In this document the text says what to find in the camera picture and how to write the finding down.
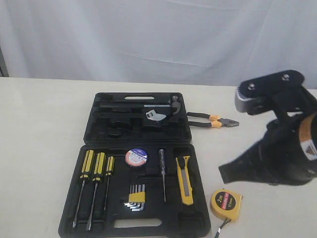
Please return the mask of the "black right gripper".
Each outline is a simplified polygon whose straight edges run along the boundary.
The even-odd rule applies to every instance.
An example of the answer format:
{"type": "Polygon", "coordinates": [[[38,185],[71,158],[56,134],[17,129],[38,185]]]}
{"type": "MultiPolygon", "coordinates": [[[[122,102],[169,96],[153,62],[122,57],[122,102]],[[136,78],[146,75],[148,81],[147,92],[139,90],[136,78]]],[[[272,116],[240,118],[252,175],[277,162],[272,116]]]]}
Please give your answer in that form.
{"type": "Polygon", "coordinates": [[[267,125],[259,149],[218,167],[224,184],[247,181],[299,186],[317,178],[317,119],[278,119],[267,125]]]}

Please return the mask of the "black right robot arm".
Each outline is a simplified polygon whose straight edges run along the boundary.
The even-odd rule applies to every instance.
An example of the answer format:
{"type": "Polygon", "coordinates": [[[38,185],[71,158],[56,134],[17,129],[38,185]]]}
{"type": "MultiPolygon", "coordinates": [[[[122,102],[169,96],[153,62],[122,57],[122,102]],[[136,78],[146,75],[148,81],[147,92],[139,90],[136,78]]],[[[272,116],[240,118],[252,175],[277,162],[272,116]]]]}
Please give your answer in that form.
{"type": "Polygon", "coordinates": [[[305,185],[317,177],[317,115],[268,130],[238,158],[219,166],[225,184],[236,181],[305,185]]]}

